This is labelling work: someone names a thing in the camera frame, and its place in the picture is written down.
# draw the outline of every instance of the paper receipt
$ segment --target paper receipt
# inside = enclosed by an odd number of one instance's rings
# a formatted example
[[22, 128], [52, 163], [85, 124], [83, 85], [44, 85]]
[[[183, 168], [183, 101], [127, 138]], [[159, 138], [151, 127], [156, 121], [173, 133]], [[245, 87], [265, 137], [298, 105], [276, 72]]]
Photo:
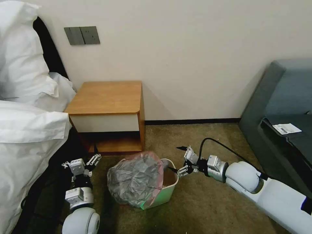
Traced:
[[282, 135], [289, 134], [289, 133], [302, 132], [299, 128], [297, 128], [296, 126], [290, 123], [276, 124], [276, 125], [273, 125], [273, 128], [275, 128]]

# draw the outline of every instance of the plastic bag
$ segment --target plastic bag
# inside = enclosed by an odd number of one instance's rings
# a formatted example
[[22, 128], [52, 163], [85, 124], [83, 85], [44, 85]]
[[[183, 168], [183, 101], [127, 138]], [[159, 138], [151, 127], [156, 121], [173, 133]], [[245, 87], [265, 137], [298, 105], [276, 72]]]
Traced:
[[122, 159], [107, 173], [110, 194], [120, 204], [148, 207], [163, 186], [163, 163], [154, 152]]

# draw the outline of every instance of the white bedding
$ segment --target white bedding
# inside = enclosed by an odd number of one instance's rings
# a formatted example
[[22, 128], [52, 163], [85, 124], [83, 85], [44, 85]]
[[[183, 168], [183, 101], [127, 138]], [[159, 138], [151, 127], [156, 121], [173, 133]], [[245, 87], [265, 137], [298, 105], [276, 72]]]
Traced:
[[59, 111], [62, 112], [66, 109], [68, 104], [76, 95], [73, 89], [72, 82], [64, 76], [56, 72], [50, 72], [50, 77], [58, 84], [58, 97], [52, 97], [46, 93], [39, 93], [37, 95], [6, 98], [7, 101], [25, 103], [31, 106], [41, 108], [46, 111]]
[[15, 227], [21, 201], [67, 140], [70, 127], [67, 113], [0, 101], [0, 233]]
[[32, 28], [37, 9], [0, 0], [0, 234], [13, 230], [21, 201], [71, 128], [62, 112], [76, 92], [65, 77], [48, 75]]

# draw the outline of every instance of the carpet floor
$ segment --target carpet floor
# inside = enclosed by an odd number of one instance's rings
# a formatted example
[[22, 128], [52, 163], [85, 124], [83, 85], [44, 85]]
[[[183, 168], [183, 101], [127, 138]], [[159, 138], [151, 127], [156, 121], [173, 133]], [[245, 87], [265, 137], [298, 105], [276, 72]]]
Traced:
[[[160, 158], [171, 159], [180, 168], [184, 152], [176, 147], [191, 145], [198, 153], [205, 137], [218, 139], [260, 168], [238, 125], [233, 123], [146, 126], [145, 149], [154, 151]], [[207, 141], [202, 156], [207, 158], [210, 154], [229, 164], [239, 160], [218, 144]], [[199, 173], [180, 178], [166, 204], [141, 212], [119, 205], [107, 189], [106, 174], [121, 158], [104, 156], [93, 171], [94, 209], [101, 216], [98, 233], [288, 233], [247, 198]]]

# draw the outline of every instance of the light switch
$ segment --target light switch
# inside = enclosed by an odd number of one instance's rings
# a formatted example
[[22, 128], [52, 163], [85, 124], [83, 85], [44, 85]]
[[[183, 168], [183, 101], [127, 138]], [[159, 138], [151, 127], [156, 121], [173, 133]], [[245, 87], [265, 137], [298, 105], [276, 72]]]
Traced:
[[100, 44], [100, 39], [98, 38], [98, 31], [96, 26], [92, 27], [80, 27], [84, 42], [88, 44]]
[[80, 27], [64, 28], [68, 41], [71, 45], [84, 45], [85, 41], [82, 37]]

